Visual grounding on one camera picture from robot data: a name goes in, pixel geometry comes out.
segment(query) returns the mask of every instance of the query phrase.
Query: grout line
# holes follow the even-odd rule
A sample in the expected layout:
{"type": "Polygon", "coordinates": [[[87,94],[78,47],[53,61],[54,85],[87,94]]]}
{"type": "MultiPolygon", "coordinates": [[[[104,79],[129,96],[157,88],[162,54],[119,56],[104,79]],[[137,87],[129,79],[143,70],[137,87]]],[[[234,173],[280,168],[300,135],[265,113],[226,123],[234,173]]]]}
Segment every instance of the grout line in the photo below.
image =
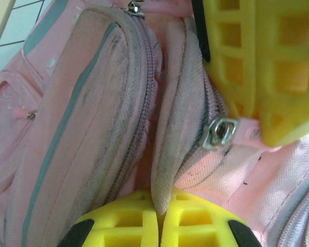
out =
{"type": "Polygon", "coordinates": [[[44,0],[38,0],[38,1],[35,1],[33,3],[29,3],[29,4],[24,4],[24,5],[21,5],[21,6],[18,6],[16,8],[13,8],[12,10],[14,9],[19,9],[19,8],[22,8],[22,7],[25,7],[25,6],[29,6],[29,5],[32,5],[32,4],[36,4],[36,3],[39,3],[39,2],[43,2],[44,0]]]}
{"type": "Polygon", "coordinates": [[[45,0],[42,0],[42,4],[41,4],[41,7],[40,7],[40,10],[39,10],[39,13],[38,13],[38,16],[37,16],[37,20],[36,20],[36,23],[40,17],[40,13],[41,13],[41,10],[42,10],[42,7],[43,7],[43,4],[45,3],[45,0]]]}
{"type": "Polygon", "coordinates": [[[7,45],[14,45],[14,44],[22,43],[22,42],[24,42],[24,40],[20,40],[20,41],[16,41],[16,42],[11,42],[11,43],[8,43],[8,44],[3,44],[3,45],[0,45],[0,47],[7,46],[7,45]]]}

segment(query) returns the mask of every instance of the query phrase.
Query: tiled wall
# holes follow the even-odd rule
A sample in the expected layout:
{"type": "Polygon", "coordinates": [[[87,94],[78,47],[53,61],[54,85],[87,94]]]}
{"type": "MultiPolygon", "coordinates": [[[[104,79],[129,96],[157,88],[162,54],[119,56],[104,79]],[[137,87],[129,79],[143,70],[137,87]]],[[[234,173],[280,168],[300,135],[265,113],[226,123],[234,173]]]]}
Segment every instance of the tiled wall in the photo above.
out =
{"type": "Polygon", "coordinates": [[[22,48],[32,27],[52,0],[16,0],[0,39],[0,70],[22,48]]]}

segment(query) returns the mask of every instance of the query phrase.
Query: pink backpack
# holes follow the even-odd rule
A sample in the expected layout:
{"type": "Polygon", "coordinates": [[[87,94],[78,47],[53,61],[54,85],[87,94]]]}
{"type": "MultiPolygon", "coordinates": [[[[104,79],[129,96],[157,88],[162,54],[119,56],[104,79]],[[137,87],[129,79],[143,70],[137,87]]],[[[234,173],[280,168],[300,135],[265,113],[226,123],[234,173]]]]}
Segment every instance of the pink backpack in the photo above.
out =
{"type": "Polygon", "coordinates": [[[139,2],[114,3],[54,0],[0,72],[0,247],[57,246],[147,187],[159,214],[178,187],[244,218],[262,246],[309,246],[309,135],[208,150],[228,112],[189,1],[147,1],[145,20],[139,2]]]}

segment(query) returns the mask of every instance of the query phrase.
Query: black rubber edge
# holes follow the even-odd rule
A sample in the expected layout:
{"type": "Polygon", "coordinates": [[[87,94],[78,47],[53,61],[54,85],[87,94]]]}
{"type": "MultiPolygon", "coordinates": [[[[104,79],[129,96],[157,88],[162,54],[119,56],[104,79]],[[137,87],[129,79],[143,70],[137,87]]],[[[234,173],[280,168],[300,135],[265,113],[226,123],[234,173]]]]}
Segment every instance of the black rubber edge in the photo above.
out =
{"type": "Polygon", "coordinates": [[[228,224],[239,247],[261,247],[251,228],[236,220],[229,220],[228,224]]]}
{"type": "Polygon", "coordinates": [[[195,16],[197,36],[202,56],[206,62],[210,62],[211,60],[210,45],[208,43],[205,12],[202,0],[192,0],[192,8],[195,16]]]}
{"type": "Polygon", "coordinates": [[[57,247],[82,247],[94,223],[88,219],[73,225],[57,247]]]}

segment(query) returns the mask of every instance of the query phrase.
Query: small zipper pull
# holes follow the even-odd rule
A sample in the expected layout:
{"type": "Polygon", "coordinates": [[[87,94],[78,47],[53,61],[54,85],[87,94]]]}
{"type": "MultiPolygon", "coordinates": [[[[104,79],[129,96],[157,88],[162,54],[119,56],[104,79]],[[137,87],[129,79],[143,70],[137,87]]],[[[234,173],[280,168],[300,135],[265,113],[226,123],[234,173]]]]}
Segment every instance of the small zipper pull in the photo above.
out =
{"type": "Polygon", "coordinates": [[[128,4],[127,9],[125,11],[130,14],[137,17],[145,18],[145,14],[141,11],[141,3],[144,2],[144,0],[133,0],[128,4]]]}
{"type": "Polygon", "coordinates": [[[269,147],[262,141],[260,122],[255,119],[240,117],[238,120],[218,115],[209,126],[203,129],[199,145],[216,151],[228,143],[261,148],[276,152],[281,147],[269,147]]]}
{"type": "Polygon", "coordinates": [[[14,110],[14,117],[16,118],[24,118],[24,119],[29,119],[34,121],[34,119],[36,118],[37,115],[37,111],[33,110],[33,111],[28,111],[27,109],[24,108],[16,108],[14,110]]]}
{"type": "Polygon", "coordinates": [[[204,127],[200,146],[213,151],[224,147],[231,141],[237,126],[238,120],[219,114],[209,126],[204,127]]]}

